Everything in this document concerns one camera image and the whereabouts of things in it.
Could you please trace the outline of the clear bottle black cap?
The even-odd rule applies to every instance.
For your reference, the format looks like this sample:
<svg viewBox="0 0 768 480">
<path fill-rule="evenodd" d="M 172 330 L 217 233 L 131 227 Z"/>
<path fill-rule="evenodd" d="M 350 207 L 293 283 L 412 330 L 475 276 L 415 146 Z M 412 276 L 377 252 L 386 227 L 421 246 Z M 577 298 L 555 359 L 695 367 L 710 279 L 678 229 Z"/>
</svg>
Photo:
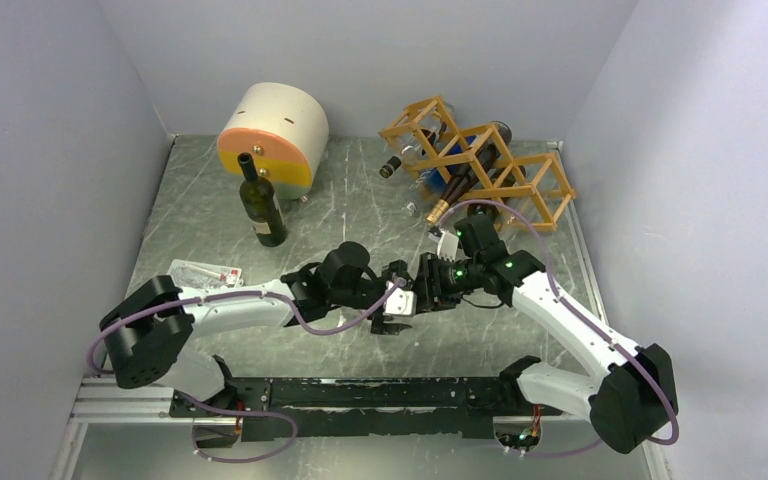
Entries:
<svg viewBox="0 0 768 480">
<path fill-rule="evenodd" d="M 424 155 L 425 149 L 412 134 L 405 134 L 397 153 L 391 156 L 379 169 L 382 178 L 390 178 L 403 165 L 414 165 Z"/>
</svg>

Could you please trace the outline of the aluminium frame rail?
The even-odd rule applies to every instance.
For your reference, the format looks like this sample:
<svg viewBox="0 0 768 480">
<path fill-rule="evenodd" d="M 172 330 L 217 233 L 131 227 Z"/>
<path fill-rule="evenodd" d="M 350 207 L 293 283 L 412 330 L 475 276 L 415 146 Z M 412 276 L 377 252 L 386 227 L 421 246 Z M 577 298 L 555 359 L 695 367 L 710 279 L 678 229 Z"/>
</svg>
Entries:
<svg viewBox="0 0 768 480">
<path fill-rule="evenodd" d="M 458 434 L 300 437 L 242 442 L 241 421 L 213 416 L 157 385 L 88 378 L 72 407 L 56 479 L 662 479 L 656 451 L 617 454 L 573 417 L 505 421 L 491 439 Z"/>
</svg>

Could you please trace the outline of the white orange yellow bread box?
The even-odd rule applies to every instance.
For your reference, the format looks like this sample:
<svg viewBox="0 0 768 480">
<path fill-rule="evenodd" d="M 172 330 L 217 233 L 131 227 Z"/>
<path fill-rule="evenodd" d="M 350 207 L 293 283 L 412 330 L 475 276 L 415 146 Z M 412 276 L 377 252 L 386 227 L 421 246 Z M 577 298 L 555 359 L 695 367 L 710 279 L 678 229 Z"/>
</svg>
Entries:
<svg viewBox="0 0 768 480">
<path fill-rule="evenodd" d="M 217 137 L 223 168 L 240 175 L 237 158 L 248 153 L 260 176 L 282 200 L 309 194 L 329 139 L 323 107 L 294 86 L 261 82 L 250 86 Z"/>
</svg>

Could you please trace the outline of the dark bottle gold foil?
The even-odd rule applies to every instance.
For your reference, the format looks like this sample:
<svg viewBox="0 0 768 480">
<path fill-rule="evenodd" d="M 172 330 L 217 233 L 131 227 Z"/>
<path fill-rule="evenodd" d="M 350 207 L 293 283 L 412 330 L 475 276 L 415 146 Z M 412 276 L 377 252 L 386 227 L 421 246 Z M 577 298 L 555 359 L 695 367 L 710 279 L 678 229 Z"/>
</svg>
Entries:
<svg viewBox="0 0 768 480">
<path fill-rule="evenodd" d="M 504 145 L 508 145 L 512 139 L 512 132 L 507 124 L 500 121 L 493 121 L 491 122 L 492 125 L 494 125 L 498 131 L 498 133 L 501 136 L 502 143 Z M 444 156 L 451 156 L 454 154 L 462 153 L 462 148 L 460 146 L 454 145 L 452 148 L 450 148 Z M 482 169 L 485 171 L 485 173 L 492 169 L 494 163 L 496 160 L 498 160 L 501 156 L 501 151 L 495 144 L 493 140 L 489 140 L 487 142 L 482 143 L 482 146 L 478 148 L 478 151 L 476 153 L 476 159 L 478 160 L 479 164 L 481 165 Z M 469 192 L 479 181 L 478 175 L 475 173 L 471 166 L 471 171 L 469 173 L 469 176 L 466 179 L 466 183 L 458 189 L 458 192 L 456 193 L 455 202 L 460 199 L 465 193 Z M 429 222 L 426 217 L 426 223 L 429 226 L 432 226 L 437 221 L 431 221 Z"/>
</svg>

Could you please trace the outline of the clear plastic packet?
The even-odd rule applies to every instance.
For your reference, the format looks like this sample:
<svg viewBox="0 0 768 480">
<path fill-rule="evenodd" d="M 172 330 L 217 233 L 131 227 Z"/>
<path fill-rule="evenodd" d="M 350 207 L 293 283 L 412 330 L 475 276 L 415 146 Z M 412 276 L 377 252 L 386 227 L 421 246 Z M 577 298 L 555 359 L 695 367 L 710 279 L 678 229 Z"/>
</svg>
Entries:
<svg viewBox="0 0 768 480">
<path fill-rule="evenodd" d="M 174 259 L 167 274 L 180 287 L 213 290 L 244 285 L 242 270 L 233 266 Z"/>
</svg>

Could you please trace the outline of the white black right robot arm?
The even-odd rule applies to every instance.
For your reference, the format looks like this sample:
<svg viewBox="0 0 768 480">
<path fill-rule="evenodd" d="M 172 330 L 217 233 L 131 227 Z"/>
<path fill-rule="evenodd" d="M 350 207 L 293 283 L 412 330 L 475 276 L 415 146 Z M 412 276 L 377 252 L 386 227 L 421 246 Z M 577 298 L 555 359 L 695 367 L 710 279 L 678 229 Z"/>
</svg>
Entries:
<svg viewBox="0 0 768 480">
<path fill-rule="evenodd" d="M 476 291 L 536 321 L 582 366 L 577 374 L 527 357 L 506 370 L 499 391 L 510 413 L 551 407 L 587 421 L 606 446 L 627 454 L 661 428 L 678 434 L 670 355 L 642 347 L 599 321 L 557 285 L 548 267 L 524 250 L 511 252 L 492 222 L 468 216 L 443 230 L 438 250 L 422 256 L 414 280 L 396 299 L 413 316 L 458 306 Z"/>
</svg>

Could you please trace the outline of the wooden wine rack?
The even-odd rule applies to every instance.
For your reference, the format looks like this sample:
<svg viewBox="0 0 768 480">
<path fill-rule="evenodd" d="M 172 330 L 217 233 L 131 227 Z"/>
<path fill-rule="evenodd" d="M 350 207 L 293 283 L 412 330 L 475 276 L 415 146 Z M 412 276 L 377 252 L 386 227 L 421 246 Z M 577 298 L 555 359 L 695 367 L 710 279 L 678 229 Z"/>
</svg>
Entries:
<svg viewBox="0 0 768 480">
<path fill-rule="evenodd" d="M 384 177 L 402 169 L 418 183 L 434 173 L 443 181 L 439 193 L 426 192 L 434 200 L 425 219 L 429 226 L 457 205 L 483 200 L 488 212 L 497 213 L 498 227 L 523 226 L 514 214 L 535 213 L 533 227 L 553 232 L 576 198 L 558 150 L 516 156 L 506 124 L 493 121 L 462 128 L 440 95 L 405 106 L 379 136 L 394 152 L 380 170 Z"/>
</svg>

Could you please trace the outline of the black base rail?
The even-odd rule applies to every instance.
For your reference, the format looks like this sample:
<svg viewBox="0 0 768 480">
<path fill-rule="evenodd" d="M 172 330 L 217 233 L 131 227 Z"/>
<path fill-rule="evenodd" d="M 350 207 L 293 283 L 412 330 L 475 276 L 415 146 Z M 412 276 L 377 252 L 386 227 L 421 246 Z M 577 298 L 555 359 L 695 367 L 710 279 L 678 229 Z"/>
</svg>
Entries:
<svg viewBox="0 0 768 480">
<path fill-rule="evenodd" d="M 490 377 L 372 379 L 257 378 L 231 380 L 231 391 L 214 408 L 253 413 L 237 428 L 242 442 L 300 437 L 362 437 L 458 434 L 491 439 L 505 421 L 535 414 L 537 407 L 511 380 Z"/>
</svg>

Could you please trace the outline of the dark green wine bottle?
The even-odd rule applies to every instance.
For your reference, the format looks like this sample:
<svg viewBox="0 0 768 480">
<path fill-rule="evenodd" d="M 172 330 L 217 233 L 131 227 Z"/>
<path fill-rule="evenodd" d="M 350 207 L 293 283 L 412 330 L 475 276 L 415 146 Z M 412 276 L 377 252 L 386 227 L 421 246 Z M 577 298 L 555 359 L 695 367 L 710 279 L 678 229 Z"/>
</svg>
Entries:
<svg viewBox="0 0 768 480">
<path fill-rule="evenodd" d="M 286 240 L 288 232 L 274 187 L 259 175 L 250 153 L 240 153 L 237 162 L 243 174 L 239 196 L 253 231 L 263 246 L 277 247 Z"/>
</svg>

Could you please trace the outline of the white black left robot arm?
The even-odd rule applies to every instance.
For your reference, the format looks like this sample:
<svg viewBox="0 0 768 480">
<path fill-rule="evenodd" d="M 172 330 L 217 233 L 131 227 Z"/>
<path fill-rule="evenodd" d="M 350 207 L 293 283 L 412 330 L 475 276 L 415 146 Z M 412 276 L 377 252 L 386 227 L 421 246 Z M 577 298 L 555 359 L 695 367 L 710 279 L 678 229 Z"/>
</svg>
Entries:
<svg viewBox="0 0 768 480">
<path fill-rule="evenodd" d="M 169 275 L 150 278 L 100 322 L 109 374 L 122 389 L 159 384 L 196 397 L 209 414 L 233 409 L 237 388 L 222 361 L 189 347 L 194 338 L 252 327 L 301 326 L 317 336 L 386 316 L 412 316 L 416 295 L 404 262 L 376 275 L 369 252 L 346 241 L 320 262 L 280 278 L 237 288 L 198 289 Z"/>
</svg>

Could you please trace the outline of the blue labelled clear bottle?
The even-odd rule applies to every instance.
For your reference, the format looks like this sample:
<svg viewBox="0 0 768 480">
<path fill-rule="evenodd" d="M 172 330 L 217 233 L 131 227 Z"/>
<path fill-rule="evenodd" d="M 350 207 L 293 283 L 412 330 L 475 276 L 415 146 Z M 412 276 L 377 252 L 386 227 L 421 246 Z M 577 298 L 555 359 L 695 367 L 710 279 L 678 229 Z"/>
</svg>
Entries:
<svg viewBox="0 0 768 480">
<path fill-rule="evenodd" d="M 426 190 L 438 194 L 438 199 L 427 217 L 429 222 L 440 220 L 454 204 L 456 193 L 466 183 L 471 166 L 469 163 L 458 163 L 446 165 L 445 169 L 449 175 L 448 180 L 445 180 L 436 168 L 424 170 L 420 174 L 419 180 Z"/>
</svg>

